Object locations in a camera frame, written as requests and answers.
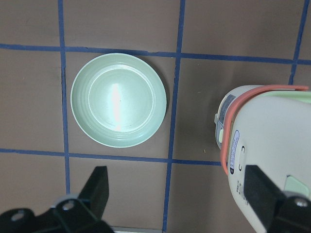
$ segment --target black mechanical part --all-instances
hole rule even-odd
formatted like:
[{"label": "black mechanical part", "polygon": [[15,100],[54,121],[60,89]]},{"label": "black mechanical part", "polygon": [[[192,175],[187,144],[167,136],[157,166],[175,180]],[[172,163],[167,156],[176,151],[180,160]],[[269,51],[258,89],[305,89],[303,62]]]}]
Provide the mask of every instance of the black mechanical part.
[{"label": "black mechanical part", "polygon": [[77,199],[67,199],[34,216],[30,209],[0,215],[0,233],[113,233],[101,220],[108,201],[107,167],[96,167]]},{"label": "black mechanical part", "polygon": [[311,233],[311,202],[285,194],[256,165],[247,165],[244,195],[268,233]]}]

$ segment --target plate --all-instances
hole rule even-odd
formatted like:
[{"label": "plate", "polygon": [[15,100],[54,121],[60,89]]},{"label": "plate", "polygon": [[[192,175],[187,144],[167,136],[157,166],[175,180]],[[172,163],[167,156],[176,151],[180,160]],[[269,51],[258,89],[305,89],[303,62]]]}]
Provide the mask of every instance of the plate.
[{"label": "plate", "polygon": [[157,73],[141,59],[110,53],[89,61],[70,94],[80,128],[106,146],[125,148],[148,140],[160,127],[166,94]]}]

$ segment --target screw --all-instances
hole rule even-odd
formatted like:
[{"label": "screw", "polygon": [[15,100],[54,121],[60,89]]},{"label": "screw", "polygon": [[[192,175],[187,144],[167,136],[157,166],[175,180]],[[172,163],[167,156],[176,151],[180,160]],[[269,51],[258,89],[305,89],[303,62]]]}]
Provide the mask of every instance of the screw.
[{"label": "screw", "polygon": [[15,222],[24,217],[25,213],[23,210],[19,210],[16,214],[11,217],[11,221]]},{"label": "screw", "polygon": [[307,201],[303,198],[296,198],[294,201],[295,201],[297,206],[300,206],[300,207],[307,207],[308,206]]},{"label": "screw", "polygon": [[68,211],[74,207],[74,202],[72,200],[68,201],[63,205],[63,210]]}]

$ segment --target orange strip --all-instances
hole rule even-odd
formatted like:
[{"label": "orange strip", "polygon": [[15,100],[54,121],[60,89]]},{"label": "orange strip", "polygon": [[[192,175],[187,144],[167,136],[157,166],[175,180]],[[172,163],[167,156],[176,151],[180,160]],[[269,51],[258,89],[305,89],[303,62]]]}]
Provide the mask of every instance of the orange strip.
[{"label": "orange strip", "polygon": [[233,126],[235,117],[238,114],[238,111],[242,108],[242,106],[253,97],[260,95],[264,92],[275,90],[307,91],[308,89],[309,89],[308,86],[298,86],[298,85],[265,85],[246,91],[245,93],[237,97],[235,100],[233,100],[233,102],[231,103],[225,114],[223,142],[220,150],[220,162],[227,175],[228,169],[226,166],[226,158],[228,156],[228,147],[230,143],[230,131],[231,127]]}]

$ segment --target brown tile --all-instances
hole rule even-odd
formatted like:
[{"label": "brown tile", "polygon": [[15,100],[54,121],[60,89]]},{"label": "brown tile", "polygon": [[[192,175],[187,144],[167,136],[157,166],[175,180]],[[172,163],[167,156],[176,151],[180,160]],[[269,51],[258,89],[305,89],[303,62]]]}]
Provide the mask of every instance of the brown tile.
[{"label": "brown tile", "polygon": [[311,59],[311,4],[308,7],[305,28],[302,34],[299,59]]},{"label": "brown tile", "polygon": [[175,59],[166,57],[139,57],[147,62],[158,73],[166,89],[167,109],[165,118],[158,131],[147,141],[130,148],[112,148],[104,146],[89,138],[76,123],[70,106],[70,91],[73,80],[79,70],[91,59],[100,56],[98,53],[67,53],[67,103],[69,151],[72,153],[123,155],[138,157],[167,158],[171,123],[171,99],[173,94],[173,79]]},{"label": "brown tile", "polygon": [[186,1],[183,52],[292,59],[303,0]]},{"label": "brown tile", "polygon": [[219,161],[214,116],[225,94],[243,85],[287,84],[290,71],[290,65],[182,59],[174,158]]},{"label": "brown tile", "polygon": [[254,233],[220,166],[173,165],[167,233]]},{"label": "brown tile", "polygon": [[63,157],[1,153],[0,177],[0,214],[29,208],[39,215],[66,194]]},{"label": "brown tile", "polygon": [[294,77],[295,85],[306,85],[311,88],[311,66],[298,65]]},{"label": "brown tile", "polygon": [[70,158],[71,192],[79,193],[96,166],[107,166],[111,226],[162,229],[165,163]]},{"label": "brown tile", "polygon": [[60,54],[0,50],[0,148],[64,151]]},{"label": "brown tile", "polygon": [[57,1],[0,1],[0,43],[59,46]]},{"label": "brown tile", "polygon": [[67,46],[176,51],[179,0],[64,1]]}]

